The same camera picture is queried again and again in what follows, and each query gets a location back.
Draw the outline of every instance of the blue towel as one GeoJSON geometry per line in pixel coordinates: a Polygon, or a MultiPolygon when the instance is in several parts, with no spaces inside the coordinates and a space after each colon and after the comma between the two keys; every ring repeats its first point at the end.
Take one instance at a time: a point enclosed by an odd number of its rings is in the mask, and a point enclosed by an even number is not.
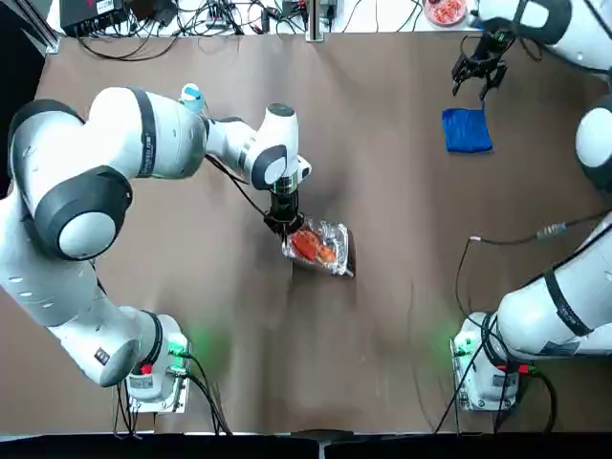
{"type": "Polygon", "coordinates": [[[442,112],[442,124],[448,152],[492,152],[484,105],[481,110],[448,108],[442,112]]]}

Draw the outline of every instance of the black cable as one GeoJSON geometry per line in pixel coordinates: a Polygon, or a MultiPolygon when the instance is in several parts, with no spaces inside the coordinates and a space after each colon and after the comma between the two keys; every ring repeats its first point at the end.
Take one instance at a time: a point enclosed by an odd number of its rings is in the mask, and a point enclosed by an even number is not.
{"type": "Polygon", "coordinates": [[[297,33],[297,32],[295,31],[295,27],[294,27],[294,25],[295,25],[295,24],[294,24],[293,22],[291,22],[291,21],[289,21],[289,20],[287,20],[287,19],[281,19],[280,21],[276,21],[276,34],[278,34],[278,26],[279,26],[280,24],[282,24],[283,22],[286,22],[286,23],[289,25],[289,27],[291,28],[291,30],[292,30],[292,32],[293,32],[294,34],[296,34],[296,33],[297,33]]]}
{"type": "Polygon", "coordinates": [[[497,422],[497,431],[499,431],[499,429],[506,423],[506,421],[508,421],[510,416],[514,413],[514,411],[522,403],[525,393],[527,392],[527,389],[529,387],[528,382],[529,380],[527,378],[521,377],[518,379],[519,387],[516,390],[516,395],[514,397],[514,403],[510,408],[500,413],[499,420],[497,422]]]}
{"type": "Polygon", "coordinates": [[[125,425],[125,428],[127,428],[128,431],[128,435],[131,433],[132,429],[130,426],[130,422],[128,421],[128,416],[125,415],[125,408],[123,407],[123,400],[121,398],[121,383],[117,384],[117,407],[118,407],[118,412],[120,411],[121,413],[121,417],[123,418],[123,424],[125,425]]]}
{"type": "Polygon", "coordinates": [[[125,411],[127,414],[127,419],[129,421],[129,426],[127,427],[127,430],[130,434],[130,436],[133,436],[135,431],[136,431],[136,423],[135,423],[135,419],[134,419],[134,413],[133,411],[130,409],[130,394],[127,391],[127,379],[123,380],[123,389],[125,390],[125,411]]]}
{"type": "Polygon", "coordinates": [[[96,55],[97,57],[100,57],[102,59],[109,59],[109,60],[125,60],[129,57],[131,57],[132,55],[135,55],[138,51],[140,51],[144,45],[146,45],[146,43],[149,41],[149,38],[151,38],[151,33],[153,32],[153,29],[151,29],[149,31],[149,35],[144,39],[144,41],[138,46],[138,48],[136,48],[135,50],[127,53],[126,55],[106,55],[104,53],[101,53],[99,51],[96,51],[92,48],[89,47],[89,45],[87,45],[85,43],[85,41],[83,40],[82,37],[77,37],[76,39],[78,40],[78,43],[80,43],[80,45],[82,47],[84,47],[87,51],[89,51],[91,54],[96,55]]]}
{"type": "Polygon", "coordinates": [[[363,0],[357,0],[357,3],[355,4],[355,6],[353,7],[353,10],[351,11],[351,15],[348,17],[348,21],[346,21],[346,25],[344,26],[344,29],[342,29],[342,33],[346,32],[346,29],[348,29],[348,25],[351,23],[351,19],[353,19],[353,14],[355,14],[355,10],[357,9],[357,7],[360,5],[360,3],[363,0]]]}
{"type": "Polygon", "coordinates": [[[180,38],[179,35],[175,35],[172,41],[170,42],[170,44],[167,47],[165,47],[163,50],[158,52],[156,55],[148,55],[145,57],[134,57],[134,58],[125,60],[125,62],[144,62],[146,60],[157,59],[158,57],[161,57],[165,55],[168,51],[170,51],[172,47],[176,44],[179,38],[180,38]]]}
{"type": "Polygon", "coordinates": [[[421,17],[421,14],[423,14],[423,6],[419,4],[419,12],[417,12],[417,17],[414,18],[414,22],[412,23],[411,32],[414,32],[415,29],[417,28],[417,22],[419,22],[419,17],[421,17]]]}
{"type": "MultiPolygon", "coordinates": [[[[461,259],[459,261],[459,266],[457,267],[457,272],[455,274],[455,301],[457,303],[457,306],[459,308],[459,311],[461,311],[461,313],[463,314],[463,316],[465,317],[466,320],[469,320],[471,323],[473,323],[474,325],[478,326],[481,330],[483,329],[483,326],[481,324],[479,324],[478,322],[476,322],[474,319],[472,319],[470,317],[470,315],[466,312],[464,305],[461,301],[461,297],[459,296],[459,279],[460,279],[460,275],[461,275],[461,270],[463,268],[466,256],[468,254],[468,249],[470,248],[470,244],[472,242],[480,242],[483,244],[488,244],[491,246],[501,246],[501,247],[509,247],[509,246],[520,246],[523,244],[527,244],[530,242],[534,242],[536,240],[542,240],[542,239],[548,239],[551,237],[556,237],[560,234],[563,234],[564,232],[566,232],[568,229],[575,227],[577,225],[581,225],[583,223],[587,223],[593,220],[599,220],[601,219],[603,216],[607,215],[608,213],[612,212],[612,208],[608,208],[606,210],[602,210],[599,212],[596,212],[594,214],[590,214],[587,215],[585,217],[580,217],[577,218],[575,220],[570,220],[569,222],[564,222],[564,223],[556,223],[556,224],[552,224],[552,225],[548,225],[546,227],[544,227],[543,229],[540,229],[539,231],[530,234],[528,236],[525,237],[521,237],[519,239],[514,239],[514,240],[506,240],[506,241],[502,241],[502,240],[493,240],[493,239],[488,239],[485,237],[480,237],[480,236],[471,236],[468,241],[466,242],[466,246],[464,247],[463,253],[461,254],[461,259]]],[[[572,259],[576,258],[577,256],[579,256],[581,253],[583,253],[586,249],[588,249],[589,247],[591,247],[592,244],[594,244],[597,240],[599,240],[601,237],[603,237],[603,235],[605,233],[607,233],[610,229],[612,229],[612,225],[608,226],[604,231],[602,231],[600,234],[598,234],[598,236],[596,236],[593,240],[589,241],[588,244],[585,244],[581,249],[578,249],[577,251],[575,251],[574,253],[572,253],[569,257],[566,257],[564,260],[556,263],[556,265],[554,266],[553,270],[557,269],[560,265],[567,263],[569,261],[571,261],[572,259]]],[[[538,276],[536,276],[535,278],[529,280],[525,285],[529,285],[533,282],[535,282],[536,280],[540,279],[542,276],[542,274],[539,274],[538,276]]],[[[490,331],[491,335],[496,338],[499,343],[505,347],[505,344],[503,342],[503,340],[494,332],[490,331]]]]}
{"type": "Polygon", "coordinates": [[[216,421],[219,423],[219,425],[220,425],[221,429],[224,431],[224,433],[226,435],[232,435],[230,428],[226,424],[225,420],[219,414],[219,411],[217,409],[216,403],[212,399],[212,397],[210,395],[210,391],[208,390],[208,388],[206,386],[204,386],[202,384],[202,382],[198,378],[196,378],[194,375],[192,375],[191,373],[187,373],[186,374],[186,378],[189,378],[193,383],[195,383],[198,386],[200,391],[204,394],[205,398],[207,399],[208,404],[210,404],[211,409],[214,412],[214,416],[213,416],[213,428],[214,428],[214,418],[217,418],[216,421]]]}
{"type": "Polygon", "coordinates": [[[250,185],[249,182],[247,182],[246,180],[241,179],[240,177],[237,177],[235,175],[233,175],[232,173],[230,173],[224,165],[221,164],[221,162],[219,160],[217,160],[214,156],[211,155],[206,155],[205,158],[212,164],[214,165],[217,169],[219,169],[221,172],[223,172],[224,174],[229,175],[233,180],[235,180],[236,182],[240,182],[242,185],[250,185]]]}
{"type": "Polygon", "coordinates": [[[584,4],[586,5],[586,8],[588,8],[591,11],[591,14],[593,14],[593,16],[595,17],[595,20],[598,22],[601,28],[605,31],[605,34],[608,35],[608,38],[612,40],[612,29],[610,29],[610,26],[608,26],[607,23],[603,20],[601,15],[598,13],[597,9],[591,3],[591,0],[584,0],[584,4]]]}
{"type": "Polygon", "coordinates": [[[550,397],[551,409],[548,415],[548,422],[546,423],[546,427],[542,430],[541,433],[551,433],[553,428],[555,427],[555,423],[557,422],[557,392],[555,391],[555,387],[551,380],[549,380],[546,375],[540,373],[539,371],[530,375],[532,378],[537,378],[542,380],[546,389],[548,390],[548,394],[550,397]]]}
{"type": "Polygon", "coordinates": [[[120,410],[120,403],[119,403],[119,399],[117,400],[116,404],[113,404],[113,408],[115,410],[115,422],[113,423],[113,434],[115,435],[116,438],[119,438],[120,440],[122,440],[124,437],[118,435],[117,433],[117,424],[119,421],[119,410],[120,410]]]}
{"type": "Polygon", "coordinates": [[[509,374],[510,374],[510,371],[508,371],[508,368],[506,368],[504,370],[504,382],[501,385],[501,396],[499,397],[499,406],[497,407],[497,415],[495,416],[495,420],[493,421],[493,435],[497,435],[497,430],[499,429],[501,408],[504,404],[504,399],[506,398],[506,389],[507,389],[509,374]]]}
{"type": "Polygon", "coordinates": [[[529,47],[525,44],[525,38],[523,38],[522,36],[518,37],[518,43],[520,43],[521,48],[523,49],[523,51],[525,52],[525,54],[534,62],[540,62],[542,60],[542,58],[544,58],[544,54],[542,53],[542,47],[540,46],[539,43],[537,43],[536,41],[530,40],[532,43],[535,44],[535,46],[537,47],[537,52],[538,54],[535,55],[534,52],[532,52],[532,50],[529,49],[529,47]]]}
{"type": "Polygon", "coordinates": [[[231,180],[231,182],[238,188],[238,191],[240,191],[240,193],[244,196],[244,198],[249,201],[249,204],[251,204],[251,206],[261,214],[262,217],[264,217],[266,220],[270,220],[274,223],[278,223],[280,225],[284,225],[284,224],[289,224],[292,223],[290,221],[285,221],[285,220],[277,220],[274,217],[272,217],[270,214],[264,212],[255,202],[253,199],[251,199],[251,196],[249,196],[249,194],[243,189],[243,187],[240,186],[242,179],[239,179],[238,177],[234,177],[233,174],[231,174],[221,163],[217,162],[217,164],[215,166],[218,166],[217,168],[223,172],[224,174],[226,174],[228,176],[228,178],[231,180]]]}
{"type": "MultiPolygon", "coordinates": [[[[466,320],[469,320],[471,323],[473,323],[477,327],[479,327],[481,330],[483,330],[484,327],[482,326],[482,324],[476,322],[466,312],[466,310],[464,309],[463,303],[461,302],[461,296],[459,296],[459,278],[461,276],[461,269],[463,268],[463,264],[466,260],[466,255],[468,254],[468,249],[470,248],[470,244],[472,243],[472,241],[473,239],[469,238],[468,241],[466,242],[466,246],[464,247],[463,253],[461,254],[461,259],[459,260],[459,266],[457,267],[457,272],[455,273],[455,301],[456,301],[457,307],[459,308],[459,311],[461,311],[464,318],[466,320]]],[[[485,330],[485,332],[495,337],[500,343],[502,342],[501,338],[492,331],[492,326],[489,328],[489,330],[485,330]]]]}
{"type": "Polygon", "coordinates": [[[422,8],[423,8],[423,7],[421,7],[421,4],[420,4],[418,1],[416,1],[416,0],[412,0],[412,3],[414,4],[414,8],[413,8],[413,9],[412,9],[412,11],[410,12],[410,15],[407,17],[407,19],[405,20],[405,22],[404,22],[404,23],[403,23],[403,24],[400,26],[400,28],[399,28],[397,31],[395,31],[396,33],[397,33],[397,32],[400,32],[400,31],[401,31],[401,30],[402,30],[402,29],[405,27],[405,25],[406,25],[408,22],[410,22],[410,19],[412,19],[412,16],[414,15],[414,12],[415,12],[417,9],[419,9],[419,8],[420,8],[420,9],[422,9],[422,8]]]}
{"type": "MultiPolygon", "coordinates": [[[[497,317],[495,317],[493,319],[492,326],[496,322],[497,322],[497,317]]],[[[476,357],[478,356],[480,351],[482,351],[482,348],[485,345],[485,339],[483,339],[481,341],[480,345],[478,346],[478,348],[476,349],[474,354],[471,356],[470,363],[468,363],[468,366],[466,367],[465,373],[463,374],[463,377],[461,378],[461,381],[457,384],[457,387],[455,388],[455,391],[452,394],[452,398],[450,399],[450,402],[448,402],[447,408],[445,409],[444,414],[442,415],[442,419],[440,419],[440,422],[438,423],[438,426],[433,430],[433,434],[434,435],[437,434],[440,431],[440,428],[442,428],[442,424],[444,423],[444,420],[447,418],[448,412],[450,411],[450,408],[452,407],[452,405],[457,400],[457,396],[459,395],[459,391],[461,390],[461,387],[463,387],[463,383],[466,381],[466,377],[468,376],[468,373],[470,372],[471,366],[474,365],[474,361],[476,360],[476,357]]]]}
{"type": "Polygon", "coordinates": [[[510,40],[508,42],[508,45],[506,46],[506,48],[504,48],[504,50],[499,54],[499,55],[493,55],[491,57],[487,57],[485,59],[476,59],[473,56],[469,56],[466,54],[465,49],[464,49],[464,45],[466,43],[466,40],[468,39],[480,39],[482,38],[482,33],[480,35],[465,35],[461,41],[459,42],[459,52],[461,53],[461,56],[464,57],[468,62],[472,63],[472,64],[486,64],[488,62],[494,62],[495,60],[499,60],[499,58],[506,53],[514,44],[514,40],[515,38],[513,38],[512,40],[510,40]]]}
{"type": "Polygon", "coordinates": [[[225,425],[225,427],[228,426],[225,416],[223,416],[223,408],[221,407],[221,400],[215,397],[214,394],[212,393],[211,384],[208,382],[207,374],[204,371],[204,367],[202,366],[200,361],[192,354],[187,354],[186,357],[190,360],[195,361],[195,364],[198,366],[198,369],[200,370],[200,373],[202,374],[202,379],[204,380],[204,386],[208,389],[208,395],[213,400],[212,404],[210,403],[210,401],[208,401],[208,403],[210,404],[210,418],[212,419],[212,426],[214,428],[215,434],[218,435],[219,428],[221,428],[221,422],[219,421],[220,419],[223,419],[223,424],[225,425]]]}

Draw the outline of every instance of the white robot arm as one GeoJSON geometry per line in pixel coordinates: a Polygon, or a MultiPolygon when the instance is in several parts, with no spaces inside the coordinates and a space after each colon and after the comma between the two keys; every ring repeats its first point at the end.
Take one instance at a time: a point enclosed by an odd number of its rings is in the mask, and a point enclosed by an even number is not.
{"type": "MultiPolygon", "coordinates": [[[[297,119],[268,107],[255,131],[239,119],[211,120],[138,89],[109,88],[87,122],[54,100],[35,100],[10,129],[10,195],[0,202],[0,284],[49,329],[83,373],[103,387],[128,378],[141,411],[176,410],[186,337],[169,316],[116,308],[93,258],[108,250],[132,202],[129,181],[182,179],[213,155],[256,189],[311,171],[297,155],[297,119]]],[[[282,193],[273,194],[275,199],[282,193]]]]}
{"type": "MultiPolygon", "coordinates": [[[[455,64],[455,93],[469,77],[487,79],[481,98],[497,87],[505,73],[500,57],[515,38],[531,39],[589,73],[612,77],[612,2],[481,0],[472,15],[484,28],[483,38],[473,57],[463,55],[455,64]],[[495,75],[499,69],[501,77],[495,75]]],[[[612,191],[611,128],[607,96],[584,116],[576,140],[583,170],[605,191],[612,191]]],[[[463,408],[509,408],[519,363],[612,354],[611,224],[612,214],[574,254],[506,294],[496,313],[474,313],[464,322],[451,344],[463,408]]]]}

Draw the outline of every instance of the table surface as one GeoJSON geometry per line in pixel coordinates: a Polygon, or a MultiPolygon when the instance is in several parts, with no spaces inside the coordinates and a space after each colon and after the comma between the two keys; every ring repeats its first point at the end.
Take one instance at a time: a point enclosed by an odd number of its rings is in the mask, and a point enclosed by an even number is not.
{"type": "MultiPolygon", "coordinates": [[[[37,95],[83,116],[108,86],[176,98],[189,81],[216,117],[257,126],[275,101],[298,113],[300,154],[314,167],[301,208],[352,229],[357,278],[282,259],[260,217],[212,167],[181,182],[136,180],[121,234],[98,262],[117,304],[180,321],[220,384],[232,429],[430,431],[453,390],[448,339],[462,322],[453,286],[466,238],[515,238],[603,208],[580,171],[574,135],[604,87],[552,58],[535,64],[511,50],[506,81],[487,105],[494,153],[449,155],[441,112],[475,106],[480,90],[469,82],[457,98],[450,93],[461,36],[336,34],[323,46],[292,35],[186,38],[140,63],[98,60],[65,39],[48,57],[37,95]]],[[[105,49],[124,53],[133,41],[105,49]]],[[[266,193],[251,195],[268,204],[266,193]]],[[[461,282],[466,303],[494,310],[588,231],[530,247],[475,248],[461,282]]],[[[0,334],[12,344],[0,347],[1,365],[11,369],[0,378],[0,431],[109,431],[110,391],[83,378],[5,295],[0,304],[0,334]]],[[[557,389],[557,429],[612,428],[609,361],[540,368],[557,389]]],[[[541,429],[547,412],[534,382],[505,428],[541,429]]],[[[141,422],[147,428],[151,420],[141,422]]],[[[489,414],[462,413],[460,422],[491,429],[489,414]]],[[[186,415],[159,416],[156,429],[210,431],[200,394],[190,392],[186,415]]],[[[452,411],[444,429],[455,429],[452,411]]]]}
{"type": "MultiPolygon", "coordinates": [[[[194,13],[188,11],[197,10],[199,7],[205,5],[207,0],[178,0],[178,5],[182,10],[186,12],[180,12],[181,20],[183,24],[188,23],[193,18],[194,13]]],[[[259,17],[259,8],[252,8],[249,11],[249,5],[246,0],[232,0],[231,3],[236,4],[236,13],[234,18],[238,24],[246,24],[254,21],[255,24],[259,25],[260,22],[257,20],[259,17]]],[[[266,6],[274,7],[280,4],[280,0],[275,3],[274,0],[262,0],[262,3],[266,6]]],[[[473,0],[467,0],[468,5],[473,4],[473,0]]],[[[63,33],[59,25],[59,0],[53,0],[47,22],[59,33],[63,33]]],[[[301,19],[296,19],[295,24],[298,27],[303,27],[301,19]]],[[[159,36],[170,36],[176,33],[179,28],[177,20],[173,19],[168,27],[158,30],[157,25],[153,27],[153,34],[159,36]]],[[[250,27],[244,27],[245,34],[254,34],[254,31],[250,27]]],[[[321,22],[321,29],[327,31],[327,25],[321,22]]],[[[338,17],[333,25],[333,32],[343,32],[346,30],[348,33],[385,33],[385,32],[431,32],[431,31],[464,31],[469,30],[467,19],[461,23],[450,27],[442,28],[431,24],[425,18],[425,15],[421,13],[421,7],[415,4],[413,0],[339,0],[338,17]]],[[[213,34],[218,31],[206,31],[206,26],[196,28],[196,30],[202,34],[213,34]]],[[[276,29],[274,22],[271,25],[271,33],[294,33],[298,32],[297,27],[292,28],[286,24],[281,23],[276,29]]],[[[140,35],[147,36],[149,28],[144,28],[140,35]]],[[[123,23],[123,27],[120,28],[120,33],[127,33],[127,27],[123,23]]]]}

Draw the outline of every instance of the food package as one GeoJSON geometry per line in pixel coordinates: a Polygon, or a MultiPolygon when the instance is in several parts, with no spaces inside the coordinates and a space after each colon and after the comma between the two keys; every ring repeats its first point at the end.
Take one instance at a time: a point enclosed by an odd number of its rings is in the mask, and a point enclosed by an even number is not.
{"type": "Polygon", "coordinates": [[[283,255],[333,275],[355,276],[351,231],[342,223],[304,217],[304,224],[282,242],[283,255]]]}

